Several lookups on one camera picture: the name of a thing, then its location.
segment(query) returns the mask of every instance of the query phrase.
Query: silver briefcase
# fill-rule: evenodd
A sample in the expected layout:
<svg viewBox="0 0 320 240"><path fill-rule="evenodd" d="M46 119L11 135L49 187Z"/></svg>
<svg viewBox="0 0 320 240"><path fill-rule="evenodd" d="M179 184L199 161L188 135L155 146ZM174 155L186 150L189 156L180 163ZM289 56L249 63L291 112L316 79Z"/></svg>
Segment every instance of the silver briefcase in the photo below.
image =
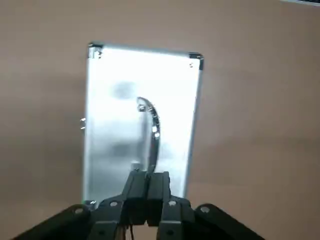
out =
<svg viewBox="0 0 320 240"><path fill-rule="evenodd" d="M89 44L84 201L120 194L133 169L168 171L185 196L203 64L195 52Z"/></svg>

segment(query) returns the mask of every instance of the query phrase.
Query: cable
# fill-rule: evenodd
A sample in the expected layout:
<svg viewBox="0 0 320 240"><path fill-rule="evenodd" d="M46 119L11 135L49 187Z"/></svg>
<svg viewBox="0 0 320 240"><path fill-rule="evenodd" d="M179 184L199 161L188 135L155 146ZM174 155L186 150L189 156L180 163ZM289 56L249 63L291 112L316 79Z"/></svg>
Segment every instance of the cable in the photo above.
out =
<svg viewBox="0 0 320 240"><path fill-rule="evenodd" d="M134 237L134 228L132 226L132 224L130 224L130 235L131 235L131 240L135 240L135 237Z"/></svg>

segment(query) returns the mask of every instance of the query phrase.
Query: beige tabletop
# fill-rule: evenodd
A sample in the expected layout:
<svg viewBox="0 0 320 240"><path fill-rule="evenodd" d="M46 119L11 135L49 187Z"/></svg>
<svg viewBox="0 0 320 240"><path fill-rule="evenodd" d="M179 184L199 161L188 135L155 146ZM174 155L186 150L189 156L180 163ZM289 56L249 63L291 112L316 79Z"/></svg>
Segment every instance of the beige tabletop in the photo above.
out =
<svg viewBox="0 0 320 240"><path fill-rule="evenodd" d="M80 202L99 40L202 53L191 202L267 239L319 239L319 23L319 7L278 0L1 1L0 238Z"/></svg>

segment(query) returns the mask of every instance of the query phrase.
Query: case handle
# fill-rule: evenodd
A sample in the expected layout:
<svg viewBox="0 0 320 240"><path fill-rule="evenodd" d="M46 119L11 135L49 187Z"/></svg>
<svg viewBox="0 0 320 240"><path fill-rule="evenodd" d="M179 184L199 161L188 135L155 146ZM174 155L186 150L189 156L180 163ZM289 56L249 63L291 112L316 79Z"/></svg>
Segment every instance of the case handle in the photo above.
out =
<svg viewBox="0 0 320 240"><path fill-rule="evenodd" d="M156 111L156 108L153 104L144 97L137 97L138 103L138 111L139 112L149 112L152 118L151 125L151 141L150 141L150 149L148 156L148 168L147 173L153 173L155 171L158 153L159 153L159 145L160 145L160 121L159 116Z"/></svg>

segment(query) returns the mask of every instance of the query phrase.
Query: bolt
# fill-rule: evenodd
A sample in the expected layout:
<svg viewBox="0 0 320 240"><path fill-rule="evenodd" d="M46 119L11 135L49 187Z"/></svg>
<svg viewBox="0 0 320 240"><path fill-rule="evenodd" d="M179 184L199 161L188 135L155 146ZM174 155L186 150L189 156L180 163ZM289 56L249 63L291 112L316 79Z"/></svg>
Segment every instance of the bolt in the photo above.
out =
<svg viewBox="0 0 320 240"><path fill-rule="evenodd" d="M111 203L110 203L110 206L111 207L115 207L115 206L117 206L118 205L118 203L116 202L116 201L112 201Z"/></svg>
<svg viewBox="0 0 320 240"><path fill-rule="evenodd" d="M173 201L173 200L169 201L169 206L170 207L175 206L176 204L177 204L176 201Z"/></svg>
<svg viewBox="0 0 320 240"><path fill-rule="evenodd" d="M201 210L201 212L203 212L203 213L205 213L205 214L207 214L208 212L210 212L210 209L209 209L208 207L206 207L206 206L201 207L200 210Z"/></svg>
<svg viewBox="0 0 320 240"><path fill-rule="evenodd" d="M76 210L74 210L75 214L81 214L84 210L82 208L77 208Z"/></svg>

